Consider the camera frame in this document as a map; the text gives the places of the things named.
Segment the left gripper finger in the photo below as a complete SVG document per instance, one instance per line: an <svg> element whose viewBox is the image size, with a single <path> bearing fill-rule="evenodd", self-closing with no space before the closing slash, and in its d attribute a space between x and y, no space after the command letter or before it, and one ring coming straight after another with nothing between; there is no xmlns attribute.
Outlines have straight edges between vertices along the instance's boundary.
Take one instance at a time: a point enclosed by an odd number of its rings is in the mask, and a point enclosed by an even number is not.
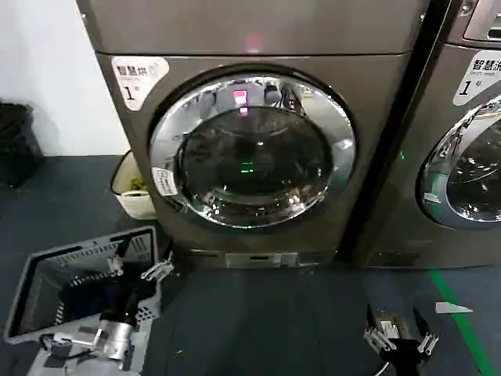
<svg viewBox="0 0 501 376"><path fill-rule="evenodd" d="M173 240L168 240L165 244L157 244L153 249L152 266L142 272L140 279L153 282L161 282L174 270L173 263Z"/></svg>
<svg viewBox="0 0 501 376"><path fill-rule="evenodd" d="M107 265L109 266L110 272L113 276L122 276L124 274L123 259L127 253L131 239L131 236L126 236L124 239L122 239L121 242L117 245L114 255L111 258L107 259Z"/></svg>

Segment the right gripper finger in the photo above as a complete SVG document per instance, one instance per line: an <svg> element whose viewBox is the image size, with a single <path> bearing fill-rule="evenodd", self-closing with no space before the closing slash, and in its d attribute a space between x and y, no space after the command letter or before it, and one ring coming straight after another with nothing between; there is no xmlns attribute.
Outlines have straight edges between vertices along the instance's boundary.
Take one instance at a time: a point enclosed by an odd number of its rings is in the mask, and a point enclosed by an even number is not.
<svg viewBox="0 0 501 376"><path fill-rule="evenodd" d="M421 343L417 347L417 350L419 353L432 354L434 347L439 341L439 336L431 331L427 321L423 318L417 308L413 309L413 314L417 329L423 337Z"/></svg>
<svg viewBox="0 0 501 376"><path fill-rule="evenodd" d="M377 326L370 304L366 307L366 328L363 337L376 353L390 352L393 349L393 343Z"/></svg>

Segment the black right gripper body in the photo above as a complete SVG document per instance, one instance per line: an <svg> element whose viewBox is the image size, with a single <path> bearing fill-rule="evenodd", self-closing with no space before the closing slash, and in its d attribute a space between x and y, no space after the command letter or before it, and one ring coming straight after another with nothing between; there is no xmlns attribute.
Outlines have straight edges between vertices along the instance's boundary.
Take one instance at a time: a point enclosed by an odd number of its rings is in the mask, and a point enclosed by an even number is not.
<svg viewBox="0 0 501 376"><path fill-rule="evenodd" d="M395 348L382 349L381 359L394 367L397 376L419 376L421 358L418 346L420 343L415 339L404 338L392 338L390 343Z"/></svg>

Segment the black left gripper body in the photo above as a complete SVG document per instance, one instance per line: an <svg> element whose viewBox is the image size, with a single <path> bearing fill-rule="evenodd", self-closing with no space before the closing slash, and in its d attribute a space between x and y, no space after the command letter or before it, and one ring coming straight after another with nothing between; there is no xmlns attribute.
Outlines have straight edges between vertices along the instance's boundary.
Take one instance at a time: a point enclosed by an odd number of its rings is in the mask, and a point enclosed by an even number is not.
<svg viewBox="0 0 501 376"><path fill-rule="evenodd" d="M136 326L141 281L139 273L124 273L118 277L105 279L103 282L105 302L101 320Z"/></svg>

